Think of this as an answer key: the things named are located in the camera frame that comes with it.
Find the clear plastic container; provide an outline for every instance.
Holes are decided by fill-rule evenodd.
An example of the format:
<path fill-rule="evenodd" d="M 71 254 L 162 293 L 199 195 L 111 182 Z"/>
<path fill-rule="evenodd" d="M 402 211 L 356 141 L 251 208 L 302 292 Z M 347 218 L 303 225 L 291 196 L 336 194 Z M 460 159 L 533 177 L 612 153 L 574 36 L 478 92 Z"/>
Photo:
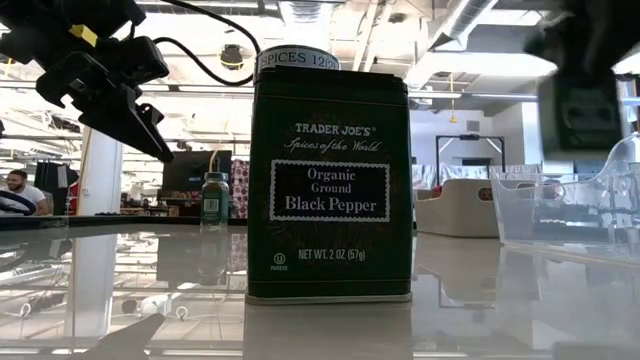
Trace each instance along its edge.
<path fill-rule="evenodd" d="M 639 145 L 622 140 L 597 175 L 493 173 L 500 240 L 640 264 Z"/>

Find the person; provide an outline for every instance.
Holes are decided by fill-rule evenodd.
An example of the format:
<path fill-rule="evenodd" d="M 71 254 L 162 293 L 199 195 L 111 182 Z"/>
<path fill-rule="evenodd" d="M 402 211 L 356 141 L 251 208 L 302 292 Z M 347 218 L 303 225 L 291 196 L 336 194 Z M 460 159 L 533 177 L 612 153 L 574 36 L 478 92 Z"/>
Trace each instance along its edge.
<path fill-rule="evenodd" d="M 47 203 L 47 198 L 44 193 L 40 191 L 40 189 L 27 184 L 26 172 L 22 170 L 11 171 L 9 176 L 7 176 L 6 182 L 7 188 L 4 190 L 14 193 L 32 202 L 36 206 L 36 212 L 33 214 L 34 216 L 51 214 L 51 210 L 49 209 L 49 204 Z M 2 197 L 0 197 L 0 203 L 14 209 L 28 210 L 23 204 Z"/>

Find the glass table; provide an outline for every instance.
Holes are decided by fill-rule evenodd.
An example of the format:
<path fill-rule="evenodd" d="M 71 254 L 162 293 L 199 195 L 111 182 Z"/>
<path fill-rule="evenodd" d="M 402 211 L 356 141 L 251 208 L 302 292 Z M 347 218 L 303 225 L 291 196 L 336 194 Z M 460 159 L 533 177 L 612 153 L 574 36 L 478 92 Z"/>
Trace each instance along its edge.
<path fill-rule="evenodd" d="M 491 239 L 419 234 L 414 245 L 411 303 L 251 306 L 244 227 L 0 231 L 0 357 L 63 359 L 158 313 L 155 329 L 134 328 L 111 349 L 249 360 L 590 359 L 616 349 L 624 359 L 640 339 L 638 268 Z"/>

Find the computer monitor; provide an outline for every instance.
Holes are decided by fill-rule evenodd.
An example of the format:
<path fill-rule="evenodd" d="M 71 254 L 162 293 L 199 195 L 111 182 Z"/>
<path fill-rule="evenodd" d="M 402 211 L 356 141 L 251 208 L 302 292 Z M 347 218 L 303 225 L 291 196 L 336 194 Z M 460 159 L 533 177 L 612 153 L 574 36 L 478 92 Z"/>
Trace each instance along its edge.
<path fill-rule="evenodd" d="M 200 191 L 204 184 L 204 174 L 209 171 L 209 161 L 213 151 L 174 152 L 172 162 L 164 164 L 162 190 Z M 231 175 L 231 151 L 216 153 L 213 171 Z"/>

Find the green bottle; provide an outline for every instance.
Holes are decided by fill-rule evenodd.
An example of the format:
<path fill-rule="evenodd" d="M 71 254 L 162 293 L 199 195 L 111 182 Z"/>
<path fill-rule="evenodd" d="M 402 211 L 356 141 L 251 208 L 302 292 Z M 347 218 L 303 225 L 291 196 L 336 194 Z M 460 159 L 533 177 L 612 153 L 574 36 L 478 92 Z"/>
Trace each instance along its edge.
<path fill-rule="evenodd" d="M 229 219 L 229 185 L 228 175 L 221 172 L 205 174 L 202 186 L 202 203 L 200 209 L 200 225 L 202 227 L 227 227 Z"/>

